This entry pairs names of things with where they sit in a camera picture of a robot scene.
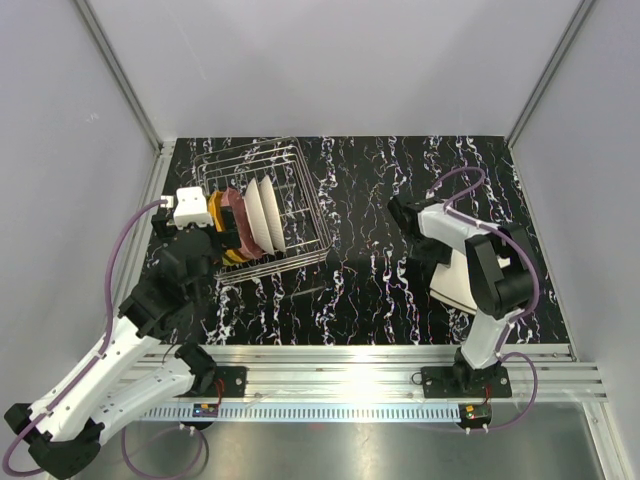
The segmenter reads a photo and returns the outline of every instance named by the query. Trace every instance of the black marble tabletop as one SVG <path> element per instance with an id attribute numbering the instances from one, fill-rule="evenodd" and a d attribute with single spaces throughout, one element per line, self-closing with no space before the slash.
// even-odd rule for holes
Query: black marble tabletop
<path id="1" fill-rule="evenodd" d="M 252 143 L 251 138 L 183 138 L 176 144 L 164 194 L 197 185 L 193 159 Z M 511 343 L 568 342 L 556 296 L 502 137 L 300 138 L 319 189 L 333 247 L 326 262 L 255 281 L 214 282 L 210 302 L 171 341 L 219 345 L 410 345 L 464 340 L 472 317 L 430 298 L 419 264 L 387 210 L 398 193 L 422 199 L 449 170 L 479 166 L 481 190 L 457 208 L 495 223 L 525 225 L 542 273 L 535 314 Z M 475 178 L 450 179 L 447 198 Z M 161 244 L 150 240 L 145 268 Z"/>

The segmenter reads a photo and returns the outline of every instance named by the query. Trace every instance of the wall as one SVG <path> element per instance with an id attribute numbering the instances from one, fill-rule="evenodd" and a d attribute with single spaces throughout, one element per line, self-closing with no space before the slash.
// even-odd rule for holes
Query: wall
<path id="1" fill-rule="evenodd" d="M 578 0 L 91 0 L 164 138 L 506 135 Z"/>
<path id="2" fill-rule="evenodd" d="M 640 476 L 640 3 L 599 2 L 515 146 L 578 354 L 601 369 Z"/>
<path id="3" fill-rule="evenodd" d="M 98 340 L 104 268 L 153 153 L 72 2 L 3 0 L 0 65 L 4 412 Z M 0 454 L 12 438 L 2 421 Z M 33 466 L 25 451 L 14 468 Z"/>

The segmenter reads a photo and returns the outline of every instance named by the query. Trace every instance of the dish rack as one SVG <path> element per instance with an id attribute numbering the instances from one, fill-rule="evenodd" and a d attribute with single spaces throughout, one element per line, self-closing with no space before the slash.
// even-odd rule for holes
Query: dish rack
<path id="1" fill-rule="evenodd" d="M 194 158 L 198 184 L 207 195 L 233 187 L 243 196 L 249 182 L 269 175 L 276 192 L 286 252 L 224 267 L 217 278 L 243 282 L 323 261 L 331 241 L 307 162 L 296 138 L 232 147 Z"/>

